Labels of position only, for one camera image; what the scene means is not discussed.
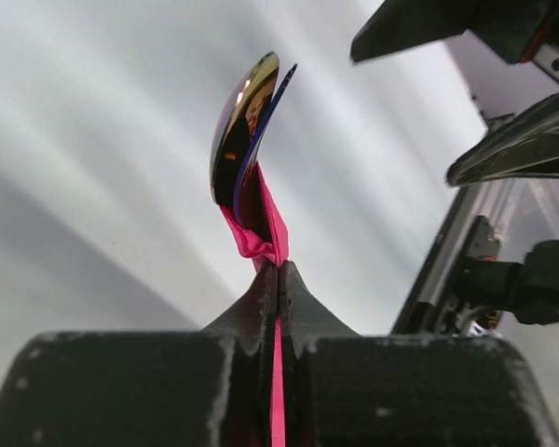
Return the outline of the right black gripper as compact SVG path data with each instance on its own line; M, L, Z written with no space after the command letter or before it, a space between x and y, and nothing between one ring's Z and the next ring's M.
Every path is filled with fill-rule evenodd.
M533 63L559 85L559 1L388 0L349 56L369 61L468 30L507 64ZM559 93L488 133L446 172L453 187L507 178L559 179Z

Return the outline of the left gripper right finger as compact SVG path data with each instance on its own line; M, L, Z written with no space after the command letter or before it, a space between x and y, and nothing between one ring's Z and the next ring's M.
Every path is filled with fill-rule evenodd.
M289 446L555 446L521 353L493 337L361 336L279 271Z

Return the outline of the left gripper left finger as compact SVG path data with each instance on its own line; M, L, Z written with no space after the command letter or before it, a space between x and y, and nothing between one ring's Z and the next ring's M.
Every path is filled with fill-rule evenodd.
M0 446L267 446L279 270L196 332L44 332L0 388Z

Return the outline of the pink paper napkin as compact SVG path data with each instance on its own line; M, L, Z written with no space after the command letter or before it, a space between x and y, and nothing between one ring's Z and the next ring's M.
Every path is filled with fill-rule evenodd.
M246 210L239 221L234 211L227 207L220 210L236 241L240 256L252 260L259 271L266 263L280 267L289 255L288 229L280 215L275 201L266 186L262 169L254 165L247 181L246 191L241 194ZM271 325L271 385L268 420L270 423L270 445L280 447L286 444L285 405L283 397L282 347L280 316L277 302L272 302Z

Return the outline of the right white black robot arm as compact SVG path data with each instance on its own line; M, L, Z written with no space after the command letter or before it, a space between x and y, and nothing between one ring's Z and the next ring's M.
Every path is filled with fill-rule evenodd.
M353 38L354 63L446 41L487 131L448 168L457 196L392 330L464 334L502 313L559 322L559 237L521 262L502 239L529 180L559 180L559 1L386 1Z

